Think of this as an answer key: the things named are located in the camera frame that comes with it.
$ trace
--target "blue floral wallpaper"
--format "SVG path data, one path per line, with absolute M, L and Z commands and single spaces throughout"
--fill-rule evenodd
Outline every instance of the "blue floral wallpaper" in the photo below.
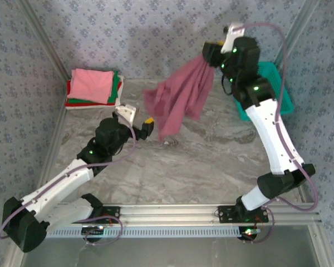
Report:
M 287 33 L 303 0 L 31 0 L 68 72 L 117 68 L 128 78 L 162 78 L 202 52 L 204 41 L 224 39 L 233 21 L 268 21 Z M 252 29 L 273 61 L 278 38 Z
M 15 1 L 0 0 L 0 223 L 4 202 L 38 182 L 64 90 Z
M 334 253 L 334 0 L 321 1 L 288 59 L 288 90 L 296 113 L 291 138 L 316 165 L 320 213 Z

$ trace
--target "gray marble surface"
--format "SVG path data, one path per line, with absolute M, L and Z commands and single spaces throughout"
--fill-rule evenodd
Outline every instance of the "gray marble surface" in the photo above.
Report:
M 143 88 L 156 81 L 125 82 L 122 102 L 139 106 L 136 125 L 149 117 Z M 62 171 L 94 136 L 111 108 L 70 110 L 51 177 Z M 131 149 L 125 144 L 119 156 Z M 232 97 L 219 81 L 208 96 L 200 121 L 185 119 L 178 135 L 158 141 L 157 128 L 138 142 L 131 157 L 107 167 L 70 197 L 92 193 L 104 203 L 226 203 L 252 189 L 256 178 L 269 172 L 266 151 L 251 122 L 241 121 Z M 300 201 L 298 190 L 284 195 Z

